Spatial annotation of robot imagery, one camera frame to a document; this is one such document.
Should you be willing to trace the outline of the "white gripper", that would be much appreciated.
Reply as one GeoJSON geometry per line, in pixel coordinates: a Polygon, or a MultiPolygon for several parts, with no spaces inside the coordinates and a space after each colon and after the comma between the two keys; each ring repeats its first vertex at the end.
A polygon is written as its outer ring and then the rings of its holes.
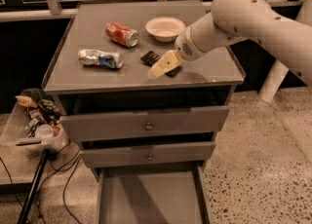
{"type": "Polygon", "coordinates": [[[191,37],[191,27],[187,26],[175,38],[175,50],[165,52],[148,70],[147,76],[150,79],[157,79],[165,74],[175,76],[181,69],[182,58],[194,61],[204,55],[196,47],[191,37]]]}

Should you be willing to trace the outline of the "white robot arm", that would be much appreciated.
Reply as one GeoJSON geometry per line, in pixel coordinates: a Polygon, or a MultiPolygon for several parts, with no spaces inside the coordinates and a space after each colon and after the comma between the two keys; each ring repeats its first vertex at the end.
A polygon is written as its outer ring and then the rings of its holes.
{"type": "Polygon", "coordinates": [[[211,11],[182,30],[175,48],[149,69],[156,79],[183,60],[250,39],[283,63],[306,85],[312,85],[312,26],[285,18],[264,0],[213,0],[211,11]]]}

